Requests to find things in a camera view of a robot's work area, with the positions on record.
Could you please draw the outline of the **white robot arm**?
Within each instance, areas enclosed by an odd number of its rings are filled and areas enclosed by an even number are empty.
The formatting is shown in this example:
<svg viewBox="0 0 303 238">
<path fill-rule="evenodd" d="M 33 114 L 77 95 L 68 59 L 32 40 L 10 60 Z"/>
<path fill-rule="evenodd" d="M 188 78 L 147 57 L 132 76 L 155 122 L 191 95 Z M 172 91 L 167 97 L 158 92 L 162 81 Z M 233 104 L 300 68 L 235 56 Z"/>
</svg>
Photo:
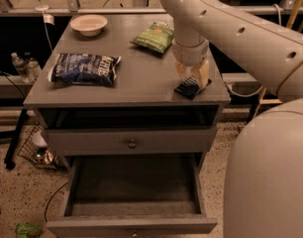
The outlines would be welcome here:
<svg viewBox="0 0 303 238">
<path fill-rule="evenodd" d="M 173 53 L 199 64 L 210 42 L 280 100 L 236 138 L 224 185 L 224 238 L 303 238 L 303 34 L 219 0 L 159 0 Z"/>
</svg>

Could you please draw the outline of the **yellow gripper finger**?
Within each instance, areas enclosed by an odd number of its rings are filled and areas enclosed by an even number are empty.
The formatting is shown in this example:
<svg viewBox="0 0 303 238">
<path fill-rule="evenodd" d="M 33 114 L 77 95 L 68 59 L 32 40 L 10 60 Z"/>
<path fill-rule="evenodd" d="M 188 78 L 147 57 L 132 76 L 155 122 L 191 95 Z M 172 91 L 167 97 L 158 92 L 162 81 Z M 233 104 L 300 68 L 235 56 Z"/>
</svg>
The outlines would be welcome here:
<svg viewBox="0 0 303 238">
<path fill-rule="evenodd" d="M 190 67 L 177 61 L 175 68 L 181 81 L 185 81 L 190 77 Z"/>
<path fill-rule="evenodd" d="M 191 71 L 199 88 L 205 88 L 209 82 L 209 62 L 206 59 L 203 59 L 199 64 L 193 66 Z"/>
</svg>

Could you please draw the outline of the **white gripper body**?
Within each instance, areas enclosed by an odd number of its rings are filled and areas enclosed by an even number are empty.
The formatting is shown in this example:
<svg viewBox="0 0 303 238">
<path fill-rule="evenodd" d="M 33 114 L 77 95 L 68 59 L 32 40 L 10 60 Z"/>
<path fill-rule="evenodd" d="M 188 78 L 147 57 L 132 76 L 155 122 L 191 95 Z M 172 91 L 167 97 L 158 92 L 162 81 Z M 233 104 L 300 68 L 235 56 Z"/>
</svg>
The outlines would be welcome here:
<svg viewBox="0 0 303 238">
<path fill-rule="evenodd" d="M 176 60 L 184 65 L 193 66 L 200 63 L 206 56 L 209 50 L 209 42 L 205 40 L 196 47 L 185 47 L 172 42 L 172 53 Z"/>
</svg>

